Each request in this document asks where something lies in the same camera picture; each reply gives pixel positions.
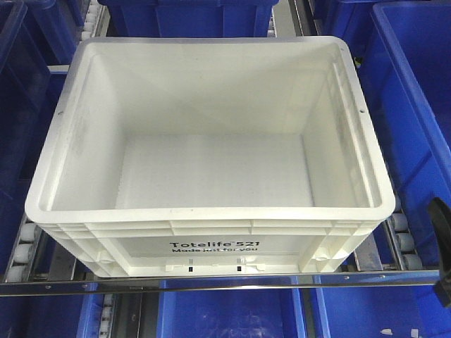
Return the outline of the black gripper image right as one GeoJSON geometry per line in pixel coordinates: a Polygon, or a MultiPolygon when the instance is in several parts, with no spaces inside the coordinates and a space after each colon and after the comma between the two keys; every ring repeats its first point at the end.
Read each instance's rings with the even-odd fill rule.
{"type": "Polygon", "coordinates": [[[444,308],[450,308],[450,207],[434,197],[427,208],[439,253],[439,280],[434,292],[444,308]]]}

